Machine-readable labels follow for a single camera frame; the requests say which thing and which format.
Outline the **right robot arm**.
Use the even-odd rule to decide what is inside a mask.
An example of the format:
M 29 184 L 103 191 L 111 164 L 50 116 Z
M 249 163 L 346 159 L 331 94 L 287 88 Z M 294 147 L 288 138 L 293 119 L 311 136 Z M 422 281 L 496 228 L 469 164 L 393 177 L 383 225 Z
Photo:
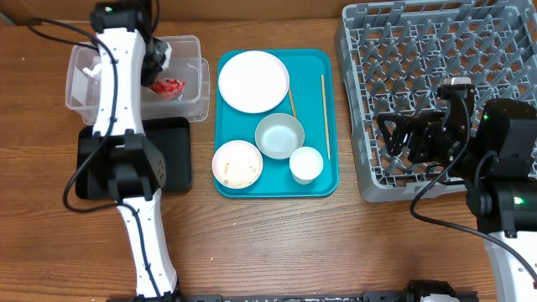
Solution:
M 377 123 L 387 151 L 409 148 L 409 161 L 434 161 L 441 172 L 460 178 L 467 189 L 467 206 L 476 217 L 474 228 L 424 216 L 413 217 L 481 237 L 493 268 L 500 301 L 536 299 L 536 180 L 529 175 L 536 140 L 536 110 L 511 99 L 492 99 L 483 109 L 477 132 L 471 133 L 474 98 L 446 92 L 443 112 L 417 116 L 382 115 Z

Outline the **white cup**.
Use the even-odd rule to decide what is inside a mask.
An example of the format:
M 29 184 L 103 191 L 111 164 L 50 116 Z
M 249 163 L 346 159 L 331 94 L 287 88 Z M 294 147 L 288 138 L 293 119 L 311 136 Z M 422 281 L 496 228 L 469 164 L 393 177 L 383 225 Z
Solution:
M 321 174 L 324 160 L 316 149 L 301 147 L 291 154 L 289 167 L 295 181 L 307 185 Z

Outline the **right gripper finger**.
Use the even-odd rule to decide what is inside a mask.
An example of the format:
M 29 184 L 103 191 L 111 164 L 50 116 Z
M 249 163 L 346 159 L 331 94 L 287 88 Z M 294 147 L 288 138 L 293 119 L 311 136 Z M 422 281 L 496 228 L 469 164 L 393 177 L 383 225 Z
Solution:
M 400 133 L 398 136 L 392 135 L 389 138 L 385 138 L 384 142 L 387 154 L 390 156 L 401 154 L 403 148 L 406 148 L 408 146 L 411 138 L 411 133 Z
M 431 123 L 440 122 L 443 112 L 426 112 L 418 115 L 382 114 L 377 117 L 377 125 L 383 138 L 397 138 L 400 134 L 423 133 Z

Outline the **grey bowl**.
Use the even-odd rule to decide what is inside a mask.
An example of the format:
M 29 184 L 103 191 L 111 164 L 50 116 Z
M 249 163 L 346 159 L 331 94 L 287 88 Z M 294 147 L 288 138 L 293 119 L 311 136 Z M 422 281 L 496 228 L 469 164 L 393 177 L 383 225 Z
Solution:
M 255 143 L 262 154 L 271 159 L 288 159 L 303 146 L 305 131 L 292 115 L 274 113 L 260 121 L 255 131 Z

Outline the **red snack wrapper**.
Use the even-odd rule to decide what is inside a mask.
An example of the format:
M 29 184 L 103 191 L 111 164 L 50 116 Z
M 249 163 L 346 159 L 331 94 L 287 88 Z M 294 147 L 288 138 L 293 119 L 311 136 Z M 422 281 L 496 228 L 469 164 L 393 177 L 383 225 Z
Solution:
M 175 99 L 182 94 L 185 82 L 173 78 L 158 80 L 149 86 L 149 89 L 165 99 Z

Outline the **pink bowl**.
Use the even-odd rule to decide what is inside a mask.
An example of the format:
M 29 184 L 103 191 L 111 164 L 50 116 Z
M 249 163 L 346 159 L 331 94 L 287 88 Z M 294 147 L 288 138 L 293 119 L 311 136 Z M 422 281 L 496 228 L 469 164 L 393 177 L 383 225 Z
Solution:
M 232 140 L 216 150 L 211 168 L 219 184 L 234 190 L 245 189 L 262 174 L 263 157 L 253 144 Z

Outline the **long wooden chopstick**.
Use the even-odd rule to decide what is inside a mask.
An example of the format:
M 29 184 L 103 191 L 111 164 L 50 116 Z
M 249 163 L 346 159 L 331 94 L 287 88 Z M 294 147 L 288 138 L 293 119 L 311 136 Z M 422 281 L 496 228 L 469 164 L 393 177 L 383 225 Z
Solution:
M 326 106 L 326 83 L 325 83 L 324 74 L 321 74 L 321 96 L 322 96 L 323 117 L 324 117 L 325 136 L 326 136 L 327 158 L 328 160 L 331 160 L 330 134 L 329 134 L 329 125 L 328 125 L 328 116 L 327 116 L 327 106 Z

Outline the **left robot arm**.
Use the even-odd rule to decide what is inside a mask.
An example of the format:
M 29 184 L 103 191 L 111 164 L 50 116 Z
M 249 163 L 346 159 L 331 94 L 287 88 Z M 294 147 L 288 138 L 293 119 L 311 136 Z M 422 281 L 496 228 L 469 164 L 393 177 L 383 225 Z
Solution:
M 92 135 L 81 141 L 87 172 L 112 199 L 127 229 L 137 272 L 137 301 L 174 301 L 177 273 L 166 246 L 161 195 L 164 155 L 147 137 L 141 89 L 169 64 L 170 48 L 153 33 L 152 1 L 98 3 L 90 15 L 100 56 L 100 101 Z

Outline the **white round plate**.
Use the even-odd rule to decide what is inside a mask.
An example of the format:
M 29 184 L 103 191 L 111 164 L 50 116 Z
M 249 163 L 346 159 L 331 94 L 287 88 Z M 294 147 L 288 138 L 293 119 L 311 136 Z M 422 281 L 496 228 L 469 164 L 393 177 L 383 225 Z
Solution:
M 224 101 L 244 113 L 262 113 L 278 106 L 288 95 L 289 72 L 275 55 L 249 50 L 228 60 L 218 76 Z

